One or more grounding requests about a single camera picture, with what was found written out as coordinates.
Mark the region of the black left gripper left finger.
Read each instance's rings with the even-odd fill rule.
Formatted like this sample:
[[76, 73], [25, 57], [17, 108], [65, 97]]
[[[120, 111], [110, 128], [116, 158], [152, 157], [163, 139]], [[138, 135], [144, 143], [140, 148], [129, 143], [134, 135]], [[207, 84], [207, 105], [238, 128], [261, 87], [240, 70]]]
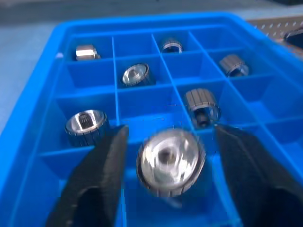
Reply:
[[111, 129], [72, 170], [45, 227], [115, 227], [129, 127]]

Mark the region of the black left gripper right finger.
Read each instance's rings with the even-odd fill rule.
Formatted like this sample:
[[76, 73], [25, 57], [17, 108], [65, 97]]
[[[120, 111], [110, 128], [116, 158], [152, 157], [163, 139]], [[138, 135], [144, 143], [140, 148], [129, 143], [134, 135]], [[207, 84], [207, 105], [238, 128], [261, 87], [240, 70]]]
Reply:
[[224, 124], [214, 129], [243, 227], [303, 227], [303, 184], [252, 133]]

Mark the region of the metal roller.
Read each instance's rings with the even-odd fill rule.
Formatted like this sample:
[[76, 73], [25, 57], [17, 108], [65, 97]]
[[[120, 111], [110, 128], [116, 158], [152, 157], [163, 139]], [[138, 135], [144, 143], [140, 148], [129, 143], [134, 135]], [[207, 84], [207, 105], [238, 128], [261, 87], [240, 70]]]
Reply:
[[177, 39], [166, 39], [161, 46], [162, 53], [182, 53], [183, 45]]
[[205, 147], [197, 136], [182, 128], [167, 128], [144, 140], [136, 173], [154, 196], [178, 197], [197, 182], [205, 160]]
[[74, 147], [96, 145], [109, 129], [107, 114], [94, 109], [75, 114], [65, 125], [69, 142]]
[[207, 128], [221, 118], [221, 109], [213, 93], [205, 88], [189, 90], [184, 95], [185, 104], [196, 128]]
[[303, 49], [303, 26], [299, 27], [296, 30], [288, 31], [285, 35], [283, 40], [288, 44], [297, 46]]
[[138, 63], [127, 68], [121, 76], [124, 87], [142, 87], [156, 84], [156, 78], [151, 73], [147, 63]]
[[93, 45], [78, 45], [76, 47], [76, 60], [96, 60], [100, 59], [101, 56], [98, 54], [96, 48]]
[[246, 62], [236, 54], [229, 54], [219, 61], [219, 66], [226, 77], [239, 77], [249, 75], [250, 68]]

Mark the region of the blue compartment tray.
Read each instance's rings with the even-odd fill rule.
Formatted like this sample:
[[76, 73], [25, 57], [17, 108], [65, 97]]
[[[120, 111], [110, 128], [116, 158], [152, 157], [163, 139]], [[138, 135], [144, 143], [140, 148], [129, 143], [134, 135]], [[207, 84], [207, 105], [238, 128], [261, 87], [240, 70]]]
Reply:
[[[182, 53], [162, 53], [166, 39]], [[76, 60], [78, 45], [100, 59]], [[219, 61], [242, 58], [249, 75], [226, 77]], [[156, 84], [124, 87], [121, 76], [147, 63]], [[184, 95], [210, 90], [221, 118], [196, 128]], [[72, 172], [96, 146], [74, 147], [67, 121], [85, 110], [107, 114], [110, 129], [129, 127], [115, 227], [243, 227], [224, 177], [215, 125], [252, 133], [303, 184], [303, 62], [227, 13], [125, 17], [67, 22], [52, 33], [0, 135], [0, 227], [45, 227]], [[144, 140], [167, 128], [204, 144], [197, 182], [178, 197], [157, 197], [140, 182]]]

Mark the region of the perforated steel tray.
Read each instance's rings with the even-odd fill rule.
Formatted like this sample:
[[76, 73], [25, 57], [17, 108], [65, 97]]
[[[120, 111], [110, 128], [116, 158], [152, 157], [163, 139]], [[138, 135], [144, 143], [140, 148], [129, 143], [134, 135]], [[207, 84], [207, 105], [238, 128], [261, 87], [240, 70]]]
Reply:
[[247, 21], [277, 43], [301, 52], [299, 47], [287, 43], [284, 36], [287, 32], [303, 28], [303, 16], [259, 18]]

